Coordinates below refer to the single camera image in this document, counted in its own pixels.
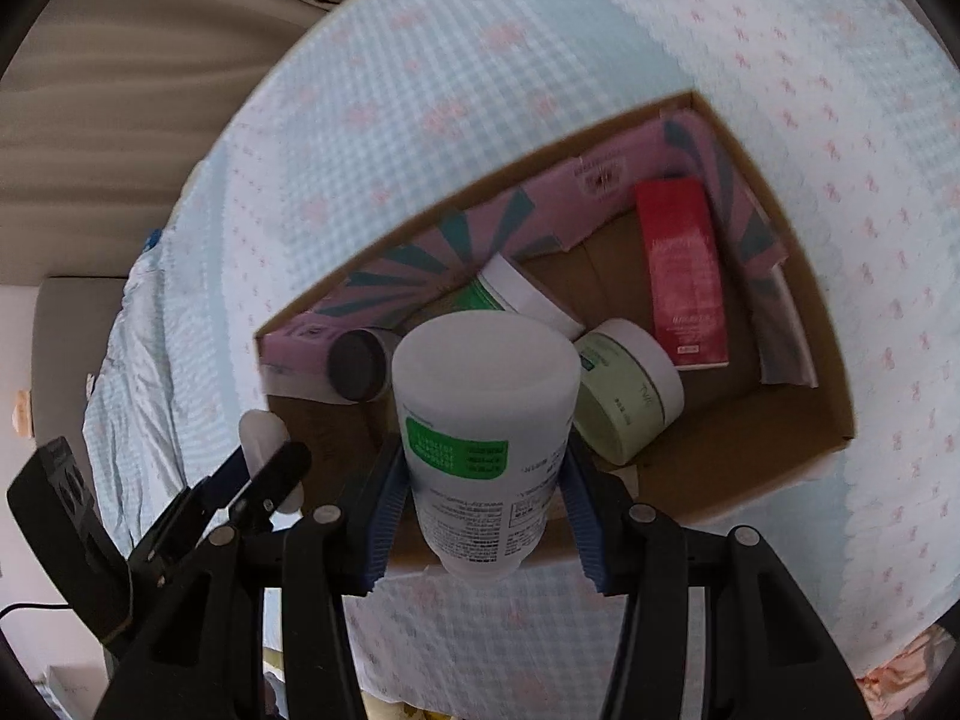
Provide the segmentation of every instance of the light blue checkered fabric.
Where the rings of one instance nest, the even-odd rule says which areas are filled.
[[[253,335],[283,306],[522,155],[690,88],[779,196],[861,426],[832,466],[736,519],[766,533],[856,670],[894,654],[960,573],[960,84],[894,0],[348,1],[253,93],[134,268],[85,427],[112,536],[128,548],[232,451],[264,403]],[[490,596],[384,581],[354,608],[362,679],[468,716],[589,716],[619,608],[586,613],[581,581],[575,562]]]

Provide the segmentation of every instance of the dark round lid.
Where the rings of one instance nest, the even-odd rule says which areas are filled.
[[[333,389],[356,403],[373,400],[387,381],[387,353],[367,330],[350,330],[333,341],[326,361]]]

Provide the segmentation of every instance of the cable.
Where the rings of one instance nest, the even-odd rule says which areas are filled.
[[[0,611],[0,620],[18,608],[71,608],[69,604],[11,604]]]

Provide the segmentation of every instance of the white lid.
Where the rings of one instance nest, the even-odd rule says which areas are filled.
[[[397,405],[437,424],[466,420],[477,440],[503,420],[568,421],[580,387],[573,344],[507,311],[430,319],[403,338],[392,368]]]
[[[591,332],[616,341],[640,363],[659,393],[666,425],[683,413],[683,382],[673,361],[653,336],[627,319],[607,319]]]
[[[280,447],[290,440],[287,426],[275,413],[251,409],[240,418],[240,447],[243,449],[247,471],[253,479]],[[277,512],[294,514],[304,504],[304,485],[296,483],[291,493],[277,504]]]
[[[517,314],[523,314],[559,330],[570,341],[584,333],[583,324],[537,289],[530,279],[503,255],[493,255],[477,278]]]

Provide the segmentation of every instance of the red box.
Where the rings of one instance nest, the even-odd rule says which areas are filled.
[[[634,187],[654,302],[654,336],[679,370],[723,367],[727,352],[720,263],[696,178]]]

